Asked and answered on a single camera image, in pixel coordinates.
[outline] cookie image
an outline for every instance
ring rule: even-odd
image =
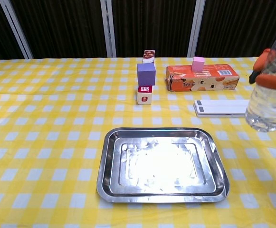
[[[221,82],[221,81],[223,81],[225,79],[225,77],[216,77],[215,78],[215,80],[217,81],[217,82]]]
[[[199,87],[197,91],[206,91],[206,89],[204,87]]]
[[[224,86],[230,86],[230,85],[236,85],[238,82],[238,79],[235,78],[235,79],[232,79],[232,80],[229,80],[229,81],[226,81],[226,82],[223,82],[223,85]]]

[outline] table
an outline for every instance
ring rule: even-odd
[[[0,225],[34,228],[276,227],[276,132],[244,118],[197,118],[194,99],[249,99],[251,58],[228,63],[235,91],[171,93],[156,58],[152,105],[136,105],[141,58],[0,60]],[[116,127],[198,127],[209,132],[231,190],[212,204],[111,204],[95,186],[105,134]]]

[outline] barcode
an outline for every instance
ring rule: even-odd
[[[232,73],[229,70],[219,70],[218,73],[220,75],[232,75]]]

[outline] purple block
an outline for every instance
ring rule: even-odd
[[[137,75],[139,86],[154,86],[156,81],[156,68],[153,63],[138,63]]]

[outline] red label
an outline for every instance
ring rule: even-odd
[[[152,86],[139,86],[139,93],[152,93]]]

